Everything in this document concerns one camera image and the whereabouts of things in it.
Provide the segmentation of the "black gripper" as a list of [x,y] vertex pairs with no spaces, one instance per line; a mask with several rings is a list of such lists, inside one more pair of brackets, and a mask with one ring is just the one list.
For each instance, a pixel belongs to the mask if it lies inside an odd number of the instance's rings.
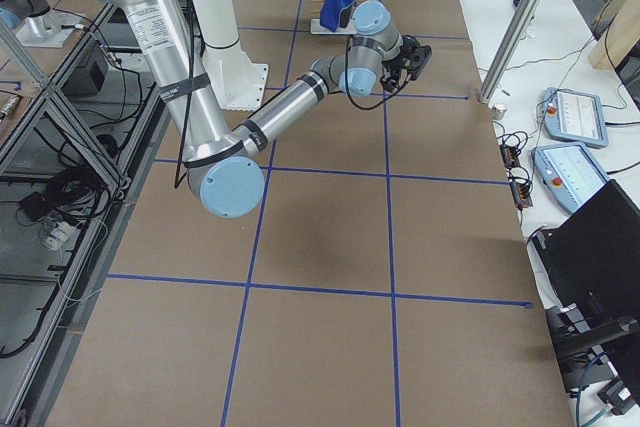
[[406,59],[389,60],[382,63],[380,84],[384,92],[402,91],[411,81],[410,62]]

